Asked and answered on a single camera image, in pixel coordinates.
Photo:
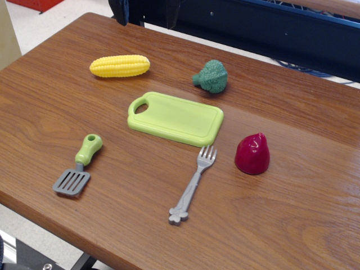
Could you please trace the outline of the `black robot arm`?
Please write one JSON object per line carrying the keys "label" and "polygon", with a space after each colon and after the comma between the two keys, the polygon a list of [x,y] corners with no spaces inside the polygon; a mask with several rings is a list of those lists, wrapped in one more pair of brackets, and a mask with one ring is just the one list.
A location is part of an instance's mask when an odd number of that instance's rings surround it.
{"label": "black robot arm", "polygon": [[165,1],[167,29],[173,29],[176,26],[180,6],[181,6],[181,0]]}

